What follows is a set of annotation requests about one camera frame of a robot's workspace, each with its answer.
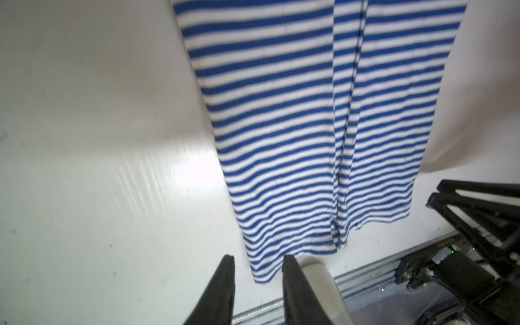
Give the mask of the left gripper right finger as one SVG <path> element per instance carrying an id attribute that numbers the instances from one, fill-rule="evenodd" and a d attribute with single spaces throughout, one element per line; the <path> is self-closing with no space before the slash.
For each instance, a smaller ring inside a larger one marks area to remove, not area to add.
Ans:
<path id="1" fill-rule="evenodd" d="M 285 324 L 332 324 L 293 255 L 285 255 L 282 265 Z"/>

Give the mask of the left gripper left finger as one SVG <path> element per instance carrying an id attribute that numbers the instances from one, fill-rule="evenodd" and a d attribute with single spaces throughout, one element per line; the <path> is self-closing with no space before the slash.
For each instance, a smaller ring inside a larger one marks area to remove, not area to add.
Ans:
<path id="1" fill-rule="evenodd" d="M 225 255 L 184 324 L 231 324 L 234 297 L 235 261 Z"/>

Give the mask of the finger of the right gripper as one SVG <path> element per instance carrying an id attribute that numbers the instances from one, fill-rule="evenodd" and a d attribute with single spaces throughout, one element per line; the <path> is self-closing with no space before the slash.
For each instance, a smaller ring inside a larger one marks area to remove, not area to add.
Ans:
<path id="1" fill-rule="evenodd" d="M 497 184 L 474 181 L 442 180 L 438 192 L 455 193 L 457 190 L 519 198 L 519 184 Z"/>
<path id="2" fill-rule="evenodd" d="M 519 207 L 433 193 L 427 206 L 462 234 L 505 280 L 519 280 Z"/>

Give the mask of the navy striped tank top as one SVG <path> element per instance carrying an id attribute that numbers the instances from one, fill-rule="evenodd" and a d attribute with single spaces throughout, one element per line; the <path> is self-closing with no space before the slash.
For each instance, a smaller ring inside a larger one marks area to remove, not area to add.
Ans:
<path id="1" fill-rule="evenodd" d="M 174 1 L 253 279 L 410 213 L 466 1 Z"/>

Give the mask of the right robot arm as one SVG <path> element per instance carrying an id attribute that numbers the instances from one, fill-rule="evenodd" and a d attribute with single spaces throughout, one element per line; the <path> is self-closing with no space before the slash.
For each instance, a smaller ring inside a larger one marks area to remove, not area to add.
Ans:
<path id="1" fill-rule="evenodd" d="M 463 196 L 463 191 L 517 199 L 519 185 L 443 180 L 427 201 L 492 271 L 452 251 L 439 263 L 417 265 L 408 288 L 434 282 L 450 291 L 478 324 L 518 324 L 519 206 Z"/>

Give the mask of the aluminium front rail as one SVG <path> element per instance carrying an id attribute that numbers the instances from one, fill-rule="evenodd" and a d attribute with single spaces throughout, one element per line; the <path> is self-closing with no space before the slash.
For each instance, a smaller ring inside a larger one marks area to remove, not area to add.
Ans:
<path id="1" fill-rule="evenodd" d="M 396 253 L 374 263 L 334 278 L 335 284 L 344 300 L 355 297 L 375 288 L 381 288 L 395 281 L 395 273 L 401 259 L 431 246 L 452 240 L 457 237 L 451 232 L 440 238 L 414 246 L 411 249 Z M 284 300 L 276 299 L 253 309 L 244 311 L 232 318 L 233 324 L 280 324 L 284 319 Z"/>

